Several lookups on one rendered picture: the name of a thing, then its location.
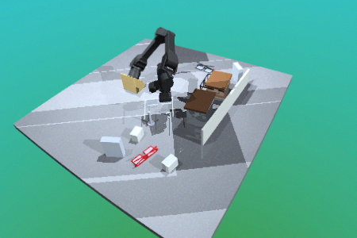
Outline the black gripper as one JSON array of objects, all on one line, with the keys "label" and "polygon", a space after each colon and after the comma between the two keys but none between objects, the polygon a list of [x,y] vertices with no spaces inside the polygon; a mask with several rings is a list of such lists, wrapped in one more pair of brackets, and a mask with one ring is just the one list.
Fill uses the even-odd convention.
[{"label": "black gripper", "polygon": [[170,89],[164,89],[162,87],[161,82],[158,80],[158,83],[161,86],[161,93],[159,93],[159,102],[171,102],[171,88]]}]

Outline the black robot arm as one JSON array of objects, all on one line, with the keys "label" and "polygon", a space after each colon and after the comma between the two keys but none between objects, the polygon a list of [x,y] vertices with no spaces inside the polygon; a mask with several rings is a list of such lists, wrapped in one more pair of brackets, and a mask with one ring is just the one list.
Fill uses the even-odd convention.
[{"label": "black robot arm", "polygon": [[[159,47],[160,44],[165,43],[165,54],[162,56],[161,63],[157,64],[157,76],[164,89],[170,89],[174,85],[173,76],[177,72],[179,59],[175,53],[175,33],[170,30],[159,27],[155,31],[155,37],[151,43],[146,47],[143,54],[138,55],[130,63],[129,76],[138,79],[140,72],[144,70],[147,65],[147,59],[151,54]],[[133,66],[134,65],[134,66]],[[136,66],[136,67],[135,67]],[[167,68],[169,67],[169,68]],[[171,70],[171,69],[173,70]],[[148,84],[149,92],[154,93],[157,90],[161,90],[161,86],[158,80],[150,82]]]}]

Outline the white cube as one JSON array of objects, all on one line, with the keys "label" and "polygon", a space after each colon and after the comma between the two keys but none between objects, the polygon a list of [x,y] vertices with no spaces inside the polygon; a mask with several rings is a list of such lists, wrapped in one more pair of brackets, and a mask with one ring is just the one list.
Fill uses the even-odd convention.
[{"label": "white cube", "polygon": [[144,135],[143,129],[137,126],[135,126],[135,128],[132,130],[132,133],[130,134],[132,141],[137,143],[140,142],[143,135]]},{"label": "white cube", "polygon": [[170,174],[178,166],[178,158],[174,155],[169,155],[162,162],[162,168]]}]

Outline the grey flat panel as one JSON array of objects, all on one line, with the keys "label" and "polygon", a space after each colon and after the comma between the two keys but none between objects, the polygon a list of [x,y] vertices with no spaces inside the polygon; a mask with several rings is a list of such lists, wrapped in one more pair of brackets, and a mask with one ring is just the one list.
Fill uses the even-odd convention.
[{"label": "grey flat panel", "polygon": [[248,84],[249,80],[249,69],[241,77],[239,82],[232,88],[228,97],[222,102],[217,111],[213,114],[213,116],[208,120],[205,126],[202,128],[202,146],[204,146],[205,142],[210,138],[216,127],[221,123],[222,119],[225,117],[230,107],[234,103],[234,101],[238,98],[240,93]]}]

